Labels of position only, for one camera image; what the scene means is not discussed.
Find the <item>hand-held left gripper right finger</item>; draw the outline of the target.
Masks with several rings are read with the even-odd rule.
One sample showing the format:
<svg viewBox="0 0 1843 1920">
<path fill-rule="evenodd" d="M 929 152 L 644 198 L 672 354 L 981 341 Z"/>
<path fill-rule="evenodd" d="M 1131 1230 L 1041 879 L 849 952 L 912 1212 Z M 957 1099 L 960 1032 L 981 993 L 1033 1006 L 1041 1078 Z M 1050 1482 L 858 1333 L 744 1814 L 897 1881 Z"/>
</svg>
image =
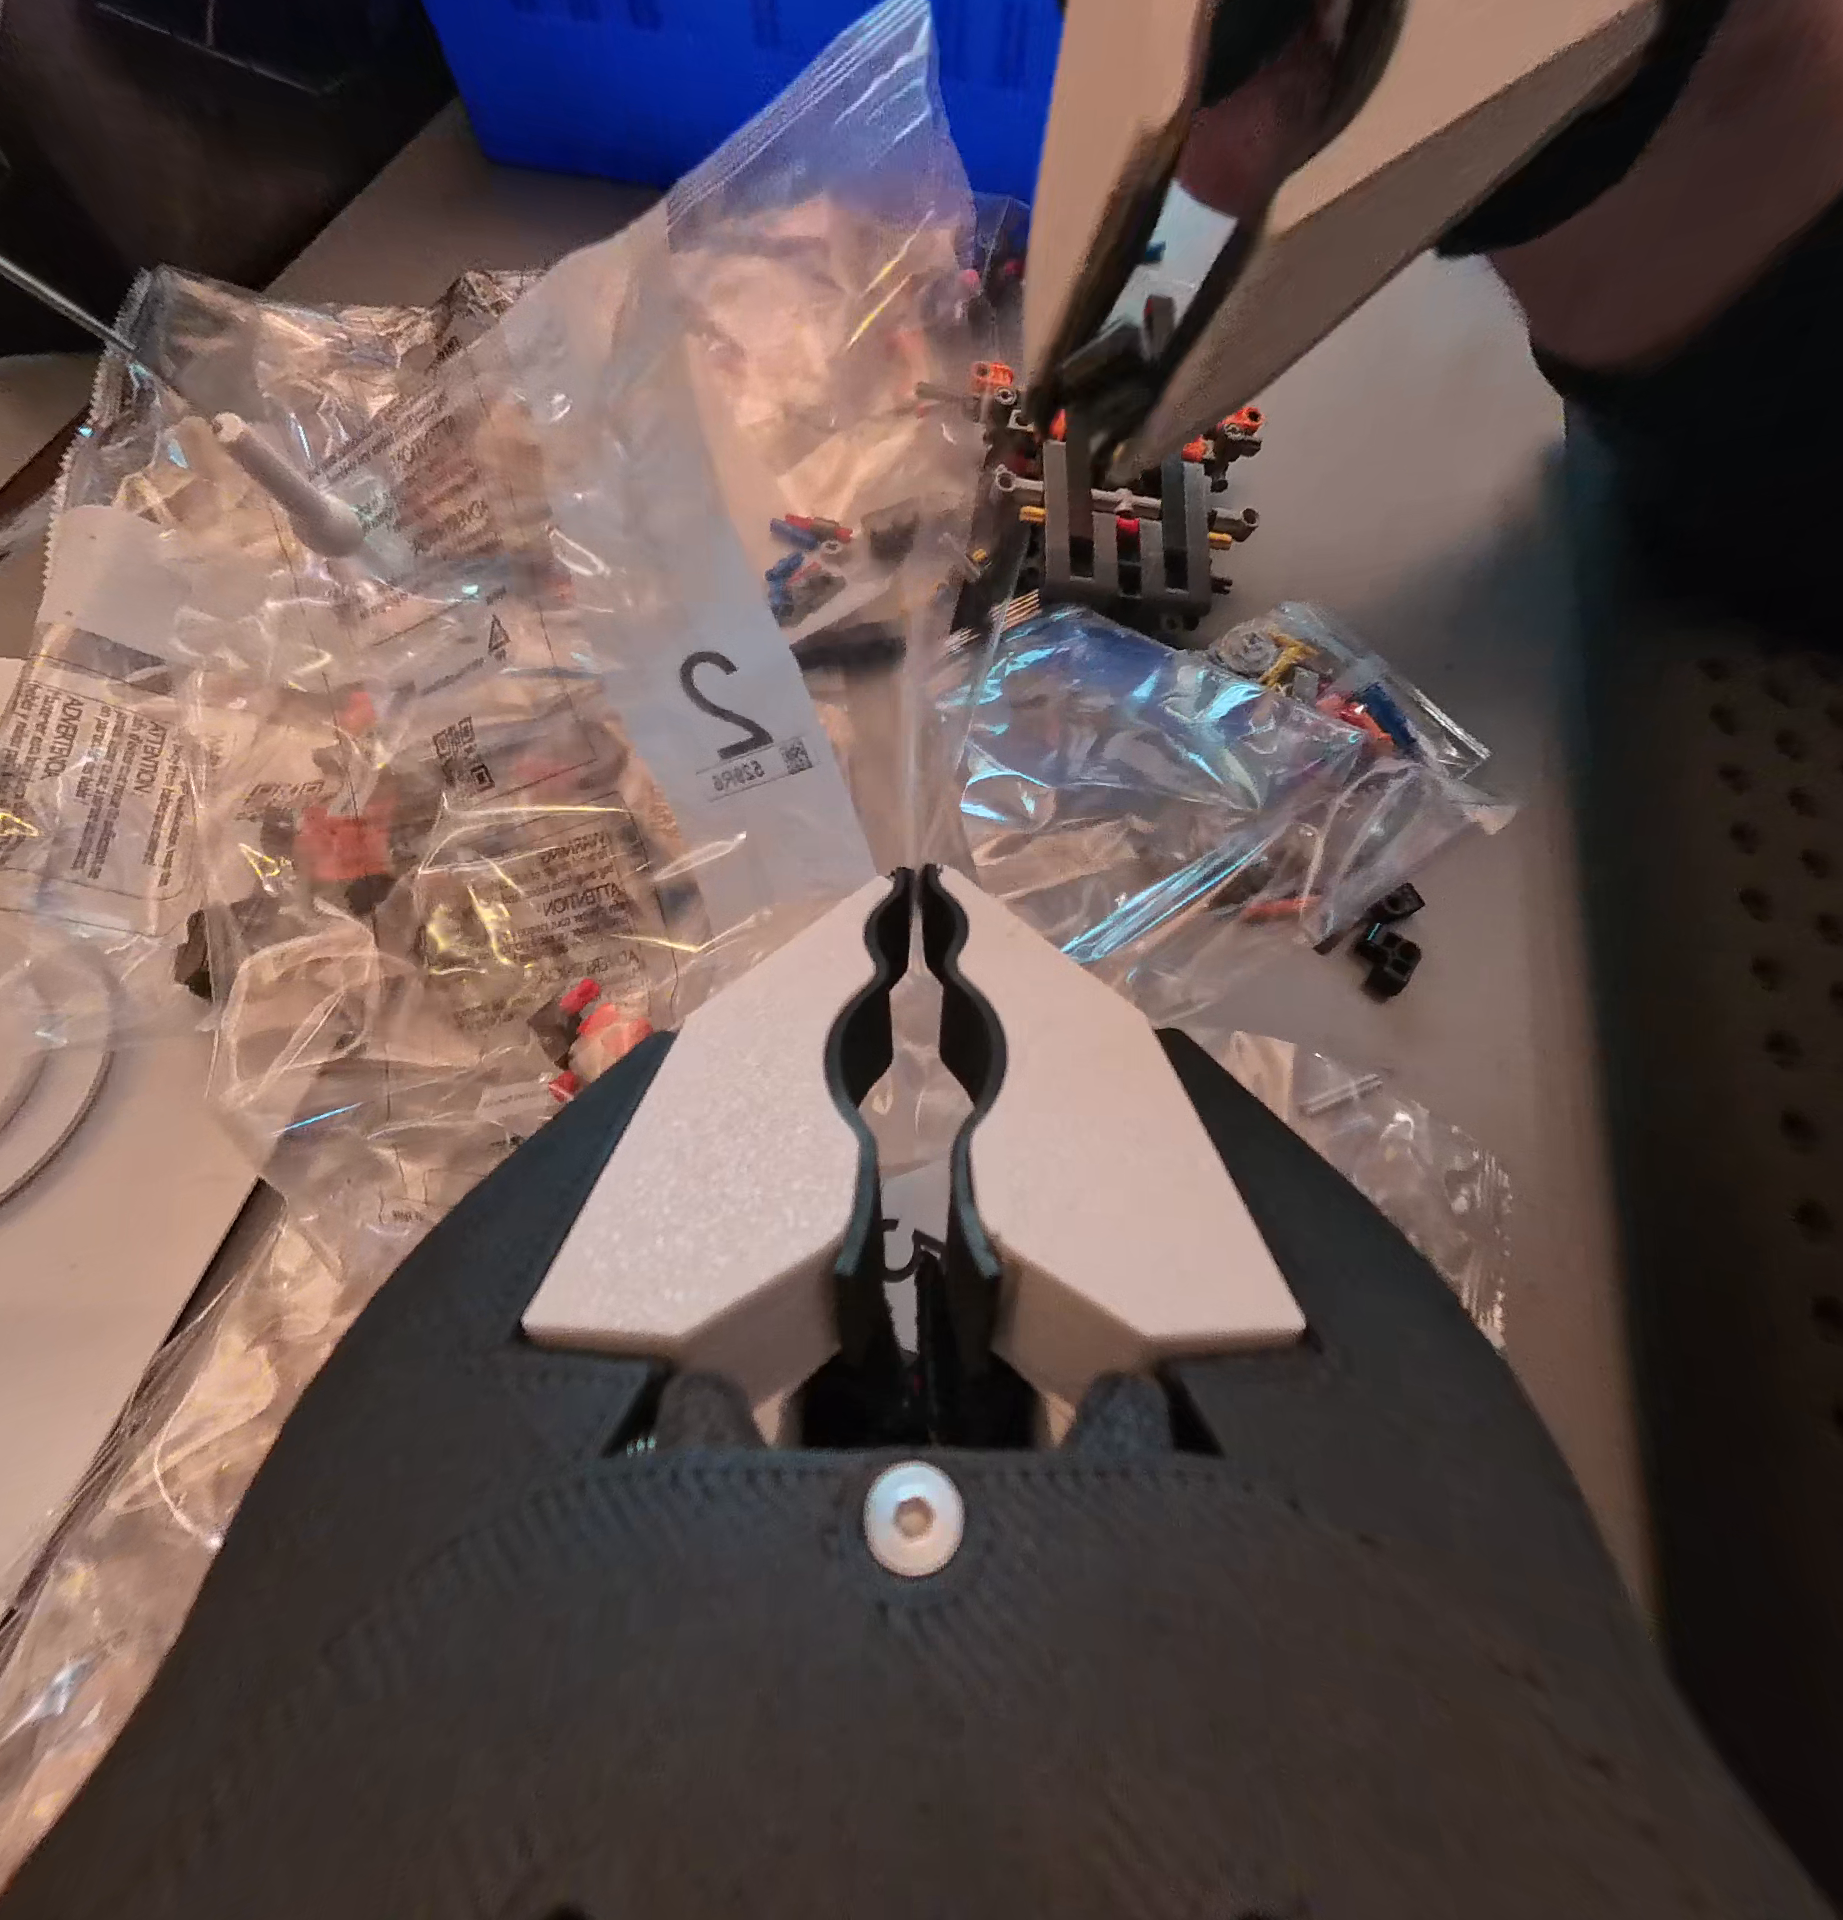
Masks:
<svg viewBox="0 0 1843 1920">
<path fill-rule="evenodd" d="M 1104 1375 L 1295 1346 L 1307 1319 L 1149 1017 L 974 879 L 927 871 L 952 1143 L 957 1416 L 1006 1377 L 1078 1407 Z"/>
</svg>

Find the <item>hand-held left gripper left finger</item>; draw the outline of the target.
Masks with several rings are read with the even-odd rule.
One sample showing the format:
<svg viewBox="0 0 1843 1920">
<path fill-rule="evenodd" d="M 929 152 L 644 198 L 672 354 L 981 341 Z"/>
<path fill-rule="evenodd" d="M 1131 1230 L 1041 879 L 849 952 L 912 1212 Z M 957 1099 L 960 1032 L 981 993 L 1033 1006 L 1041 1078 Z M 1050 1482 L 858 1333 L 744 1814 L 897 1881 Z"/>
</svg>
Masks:
<svg viewBox="0 0 1843 1920">
<path fill-rule="evenodd" d="M 525 1333 L 721 1375 L 768 1402 L 892 1346 L 866 1090 L 892 1063 L 915 873 L 878 877 L 663 1046 Z"/>
</svg>

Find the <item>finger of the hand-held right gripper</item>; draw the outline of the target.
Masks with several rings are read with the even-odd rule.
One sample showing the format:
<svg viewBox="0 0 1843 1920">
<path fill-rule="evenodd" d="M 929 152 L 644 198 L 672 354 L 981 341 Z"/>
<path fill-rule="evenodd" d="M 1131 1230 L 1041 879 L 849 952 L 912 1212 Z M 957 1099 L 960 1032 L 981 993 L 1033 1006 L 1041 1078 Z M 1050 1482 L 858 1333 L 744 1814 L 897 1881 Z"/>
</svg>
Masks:
<svg viewBox="0 0 1843 1920">
<path fill-rule="evenodd" d="M 1066 3 L 1024 280 L 1024 395 L 1048 424 L 1142 264 L 1179 165 L 1215 3 Z"/>
<path fill-rule="evenodd" d="M 1658 3 L 1112 3 L 1107 306 L 1173 183 L 1236 203 L 1173 331 L 1107 341 L 1107 475 L 1252 401 L 1621 91 Z"/>
</svg>

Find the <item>small clear bag mixed parts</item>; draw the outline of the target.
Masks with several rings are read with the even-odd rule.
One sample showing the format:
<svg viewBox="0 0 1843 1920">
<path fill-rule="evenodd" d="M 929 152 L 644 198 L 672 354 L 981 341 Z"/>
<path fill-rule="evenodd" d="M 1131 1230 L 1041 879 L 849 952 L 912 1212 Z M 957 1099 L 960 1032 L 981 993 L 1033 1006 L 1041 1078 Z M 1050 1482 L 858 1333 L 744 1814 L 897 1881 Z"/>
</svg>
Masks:
<svg viewBox="0 0 1843 1920">
<path fill-rule="evenodd" d="M 1202 1043 L 1410 1237 L 1505 1350 L 1512 1189 L 1502 1160 L 1381 1073 L 1246 1032 Z"/>
</svg>

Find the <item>clear plastic bag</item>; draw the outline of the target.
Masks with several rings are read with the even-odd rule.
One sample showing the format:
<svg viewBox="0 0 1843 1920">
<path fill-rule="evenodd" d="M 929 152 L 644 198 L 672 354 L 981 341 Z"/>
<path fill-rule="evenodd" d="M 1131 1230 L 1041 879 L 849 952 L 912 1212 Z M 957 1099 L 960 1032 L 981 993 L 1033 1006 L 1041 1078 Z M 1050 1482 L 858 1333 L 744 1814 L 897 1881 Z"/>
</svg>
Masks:
<svg viewBox="0 0 1843 1920">
<path fill-rule="evenodd" d="M 1082 608 L 1006 631 L 940 709 L 981 885 L 1156 1026 L 1516 817 L 1487 767 L 1447 779 Z"/>
</svg>

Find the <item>grey lego chassis assembly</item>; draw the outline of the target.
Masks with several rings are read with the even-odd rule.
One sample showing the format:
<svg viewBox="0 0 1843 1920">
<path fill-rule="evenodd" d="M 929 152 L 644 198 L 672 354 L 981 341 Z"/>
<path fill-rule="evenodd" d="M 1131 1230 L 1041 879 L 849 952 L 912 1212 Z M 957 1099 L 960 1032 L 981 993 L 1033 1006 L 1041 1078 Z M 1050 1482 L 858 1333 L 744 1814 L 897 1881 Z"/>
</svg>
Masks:
<svg viewBox="0 0 1843 1920">
<path fill-rule="evenodd" d="M 1037 428 L 1000 362 L 978 362 L 956 412 L 983 434 L 970 547 L 956 557 L 956 635 L 986 639 L 1033 611 L 1082 608 L 1166 641 L 1196 635 L 1230 592 L 1219 560 L 1256 508 L 1230 501 L 1232 471 L 1261 453 L 1263 412 L 1236 407 L 1173 460 L 1098 484 L 1066 446 L 1066 418 Z"/>
</svg>

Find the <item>scattered loose lego pieces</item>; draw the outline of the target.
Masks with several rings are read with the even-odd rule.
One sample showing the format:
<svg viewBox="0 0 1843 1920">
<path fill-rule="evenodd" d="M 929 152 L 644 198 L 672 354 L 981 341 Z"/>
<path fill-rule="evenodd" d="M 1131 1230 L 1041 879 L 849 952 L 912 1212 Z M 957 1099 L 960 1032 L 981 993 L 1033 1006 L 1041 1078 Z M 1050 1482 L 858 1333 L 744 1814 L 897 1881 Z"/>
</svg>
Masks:
<svg viewBox="0 0 1843 1920">
<path fill-rule="evenodd" d="M 1371 1000 L 1390 1004 L 1420 972 L 1424 949 L 1420 938 L 1410 936 L 1410 923 L 1424 914 L 1424 907 L 1426 895 L 1420 892 L 1420 883 L 1398 883 L 1388 895 L 1366 904 L 1362 917 L 1331 927 L 1312 952 L 1319 958 L 1349 952 L 1349 958 L 1361 967 L 1362 993 Z M 1316 1068 L 1312 1085 L 1295 1099 L 1295 1115 L 1334 1115 L 1381 1088 L 1381 1068 Z"/>
</svg>

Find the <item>person's right hand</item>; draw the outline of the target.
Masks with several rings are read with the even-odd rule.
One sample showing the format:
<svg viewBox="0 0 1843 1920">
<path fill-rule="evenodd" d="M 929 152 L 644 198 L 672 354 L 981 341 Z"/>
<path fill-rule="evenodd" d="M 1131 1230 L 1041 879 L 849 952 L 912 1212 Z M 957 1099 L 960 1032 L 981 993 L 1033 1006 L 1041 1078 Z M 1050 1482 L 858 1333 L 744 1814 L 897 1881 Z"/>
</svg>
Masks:
<svg viewBox="0 0 1843 1920">
<path fill-rule="evenodd" d="M 1532 350 L 1636 370 L 1687 345 L 1843 198 L 1843 3 L 1730 3 L 1636 168 L 1491 257 Z"/>
</svg>

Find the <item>blue plastic bin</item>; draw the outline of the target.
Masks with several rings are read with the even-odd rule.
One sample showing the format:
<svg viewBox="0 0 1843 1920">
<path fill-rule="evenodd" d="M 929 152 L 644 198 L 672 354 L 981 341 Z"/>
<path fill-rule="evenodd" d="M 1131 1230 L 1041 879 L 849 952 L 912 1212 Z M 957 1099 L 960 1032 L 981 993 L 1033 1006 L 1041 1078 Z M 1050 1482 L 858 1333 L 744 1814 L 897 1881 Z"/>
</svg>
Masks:
<svg viewBox="0 0 1843 1920">
<path fill-rule="evenodd" d="M 429 3 L 493 163 L 666 188 L 871 3 Z M 1057 3 L 934 3 L 940 91 L 981 193 L 1033 199 Z"/>
</svg>

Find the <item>clear bag red black parts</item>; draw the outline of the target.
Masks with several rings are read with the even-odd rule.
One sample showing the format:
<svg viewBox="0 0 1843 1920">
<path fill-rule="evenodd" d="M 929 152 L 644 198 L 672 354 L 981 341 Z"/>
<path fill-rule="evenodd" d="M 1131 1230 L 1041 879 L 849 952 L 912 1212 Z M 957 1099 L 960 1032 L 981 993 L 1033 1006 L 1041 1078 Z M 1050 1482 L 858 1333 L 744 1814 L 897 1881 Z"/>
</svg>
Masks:
<svg viewBox="0 0 1843 1920">
<path fill-rule="evenodd" d="M 303 306 L 153 268 L 120 331 L 366 520 L 309 551 L 174 395 L 102 354 L 56 484 L 24 746 L 39 883 L 212 1010 L 251 1132 L 554 1106 L 705 993 L 700 892 L 559 672 L 541 490 L 478 350 L 535 273 Z"/>
</svg>

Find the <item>black perforated board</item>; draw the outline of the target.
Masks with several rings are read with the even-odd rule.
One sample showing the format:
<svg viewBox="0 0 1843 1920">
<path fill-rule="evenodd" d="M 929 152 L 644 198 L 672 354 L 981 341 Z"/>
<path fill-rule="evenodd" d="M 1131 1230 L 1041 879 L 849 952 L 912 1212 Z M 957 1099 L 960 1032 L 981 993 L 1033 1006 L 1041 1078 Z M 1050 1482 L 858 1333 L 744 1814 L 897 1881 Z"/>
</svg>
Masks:
<svg viewBox="0 0 1843 1920">
<path fill-rule="evenodd" d="M 1584 877 L 1678 1679 L 1843 1910 L 1843 665 L 1593 670 Z"/>
</svg>

